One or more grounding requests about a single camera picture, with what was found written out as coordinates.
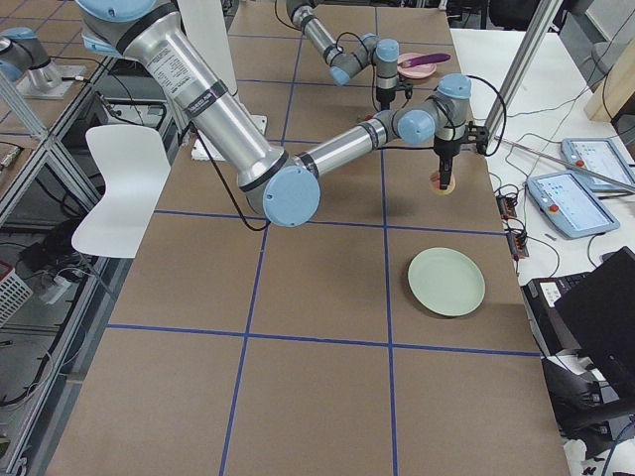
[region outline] wooden table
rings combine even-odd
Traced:
[[[443,12],[317,14],[455,58]],[[241,100],[272,142],[296,153],[372,112],[369,72],[332,85],[272,4],[241,4],[230,33]],[[567,474],[487,167],[454,163],[456,191],[438,196],[431,152],[369,154],[320,179],[311,223],[254,233],[183,148],[48,474]],[[483,272],[468,316],[408,289],[410,261],[437,246]]]

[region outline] pink plate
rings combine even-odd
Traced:
[[[421,53],[403,53],[399,55],[399,59],[397,59],[397,63],[400,63],[405,60],[411,60],[412,58],[420,57]],[[411,79],[423,79],[424,77],[428,77],[437,70],[437,64],[420,64],[419,66],[413,67],[399,67],[397,66],[397,70],[404,77],[409,77]]]

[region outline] black monitor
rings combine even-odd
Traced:
[[[635,254],[624,247],[556,301],[556,309],[620,398],[635,398]]]

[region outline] white table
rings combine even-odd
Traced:
[[[454,45],[458,54],[461,70],[464,74],[474,74],[487,79],[500,87],[509,65],[523,39],[523,32],[501,32],[482,30],[452,30]],[[486,118],[495,96],[484,84],[474,81],[471,107],[475,118]],[[508,105],[508,114],[536,111],[552,108],[574,99],[586,88],[586,83],[577,66],[569,56],[560,38],[547,34],[534,61],[532,62],[516,96]],[[575,103],[569,103],[555,111],[546,111],[511,118],[507,122],[505,137],[517,141],[525,133],[532,132],[554,141],[573,137],[609,137],[615,130],[609,123],[589,121],[583,108],[591,92],[586,91]],[[629,153],[622,141],[613,139],[622,154],[628,159]],[[535,150],[544,150],[547,154],[561,157],[560,145],[528,136],[522,144]],[[525,177],[504,162],[511,146],[501,145],[500,150],[488,159],[492,173],[497,174],[503,183],[514,183],[521,189]],[[509,162],[528,172],[534,164],[532,176],[539,176],[563,170],[564,167],[545,159],[536,163],[537,156],[514,149]],[[498,180],[492,179],[494,187]],[[635,250],[635,196],[605,200],[604,204],[621,223],[619,229],[599,236],[593,240],[590,257],[599,263],[603,253],[615,251],[621,246]],[[521,195],[517,206],[519,216],[527,224],[530,236],[548,242],[556,248],[561,257],[558,275],[579,273],[593,269],[586,257],[586,247],[590,238],[570,240],[558,233],[538,210],[531,200],[525,206],[525,196]],[[533,278],[550,275],[556,267],[556,255],[546,246],[530,241],[530,258],[522,260],[519,266],[519,283],[526,284]],[[633,472],[635,469],[635,445],[633,441],[620,444],[613,455],[609,474],[612,471]],[[583,466],[571,462],[571,474],[581,474]]]

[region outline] tablet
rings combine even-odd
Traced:
[[[610,139],[564,139],[563,155],[571,164],[585,167],[592,172],[635,186],[635,172]],[[599,178],[575,173],[593,191],[614,191],[619,186]]]
[[[619,228],[619,221],[573,172],[529,178],[527,188],[545,216],[569,238]]]

